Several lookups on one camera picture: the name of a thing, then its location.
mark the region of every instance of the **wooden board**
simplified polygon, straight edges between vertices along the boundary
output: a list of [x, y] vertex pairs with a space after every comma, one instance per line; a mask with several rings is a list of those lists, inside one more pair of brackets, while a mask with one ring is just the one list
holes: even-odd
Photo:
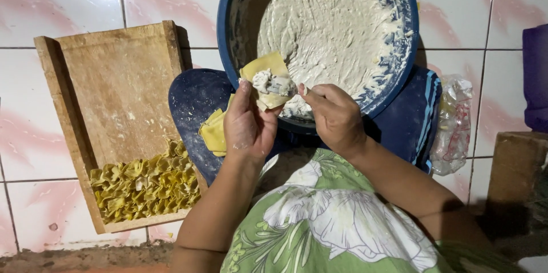
[[88, 177], [106, 163], [163, 153], [166, 138], [180, 138], [167, 99], [183, 70], [174, 22], [37, 37], [35, 45], [97, 233], [184, 218], [181, 210], [104, 225]]

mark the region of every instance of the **white tile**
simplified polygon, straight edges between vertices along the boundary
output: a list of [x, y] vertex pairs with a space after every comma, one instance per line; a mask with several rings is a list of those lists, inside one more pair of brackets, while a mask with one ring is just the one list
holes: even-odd
[[418, 64], [424, 65], [438, 76], [459, 74], [472, 83], [474, 97], [472, 98], [470, 143], [468, 156], [474, 154], [474, 143], [476, 140], [477, 115], [480, 107], [481, 74], [483, 70], [482, 50], [427, 50], [419, 51], [419, 57], [415, 60]]
[[485, 48], [491, 0], [417, 0], [426, 48]]
[[0, 155], [6, 181], [75, 178], [33, 49], [0, 49]]
[[434, 175], [433, 178], [436, 182], [453, 192], [464, 204], [467, 204], [471, 174], [472, 161], [467, 159], [466, 164], [455, 173], [446, 176]]
[[522, 48], [523, 30], [546, 23], [547, 0], [493, 0], [488, 48]]
[[469, 205], [475, 214], [482, 214], [485, 210], [489, 181], [491, 179], [491, 165], [493, 158], [475, 158], [472, 165], [472, 183], [470, 184]]
[[224, 71], [218, 49], [191, 49], [193, 68], [211, 68]]
[[8, 183], [8, 191], [21, 249], [42, 252], [146, 242], [145, 228], [97, 234], [77, 180]]
[[523, 258], [518, 265], [528, 273], [548, 273], [548, 256]]
[[128, 27], [173, 20], [186, 29], [191, 47], [217, 47], [219, 0], [124, 0], [124, 4]]
[[474, 156], [492, 156], [498, 132], [531, 130], [523, 118], [526, 107], [522, 52], [487, 51]]
[[148, 227], [148, 238], [153, 243], [156, 240], [174, 242], [177, 240], [177, 234], [181, 225], [182, 221], [172, 221], [170, 223], [150, 226]]
[[5, 195], [5, 188], [0, 184], [0, 258], [17, 254], [13, 224], [9, 213], [8, 200]]
[[0, 46], [123, 27], [120, 0], [0, 0]]

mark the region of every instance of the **dumpling wrapper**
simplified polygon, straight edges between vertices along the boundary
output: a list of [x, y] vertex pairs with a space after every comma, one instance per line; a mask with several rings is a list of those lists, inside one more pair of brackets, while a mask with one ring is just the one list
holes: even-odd
[[[251, 61], [240, 70], [240, 76], [252, 83], [253, 76], [255, 76], [257, 72], [266, 71], [268, 69], [270, 69], [272, 75], [290, 78], [287, 66], [285, 65], [285, 62], [283, 62], [282, 55], [280, 55], [279, 52], [271, 52]], [[256, 88], [253, 88], [252, 95], [255, 97], [257, 106], [262, 111], [283, 105], [292, 98], [292, 96], [282, 96], [272, 92], [264, 94]]]
[[[230, 95], [229, 104], [227, 110], [230, 107], [234, 94]], [[213, 114], [202, 123], [198, 134], [202, 136], [205, 142], [205, 146], [209, 151], [212, 151], [215, 156], [226, 156], [226, 142], [225, 142], [225, 129], [223, 128], [223, 121], [225, 119], [226, 111], [223, 112], [221, 108], [217, 109]]]

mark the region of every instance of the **right hand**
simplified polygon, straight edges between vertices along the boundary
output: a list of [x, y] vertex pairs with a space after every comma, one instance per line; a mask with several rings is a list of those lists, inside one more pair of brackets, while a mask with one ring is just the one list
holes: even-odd
[[333, 84], [308, 89], [299, 85], [299, 94], [312, 107], [316, 131], [333, 152], [346, 160], [365, 152], [367, 140], [360, 107], [344, 90]]

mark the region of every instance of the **forearm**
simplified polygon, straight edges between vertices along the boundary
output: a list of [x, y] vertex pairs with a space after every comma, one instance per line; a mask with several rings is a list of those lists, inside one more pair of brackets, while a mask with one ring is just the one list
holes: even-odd
[[361, 152], [364, 154], [348, 158], [349, 163], [384, 199], [416, 218], [462, 206], [455, 194], [373, 139], [367, 139]]
[[263, 163], [227, 156], [215, 182], [185, 218], [176, 246], [227, 252], [248, 210]]

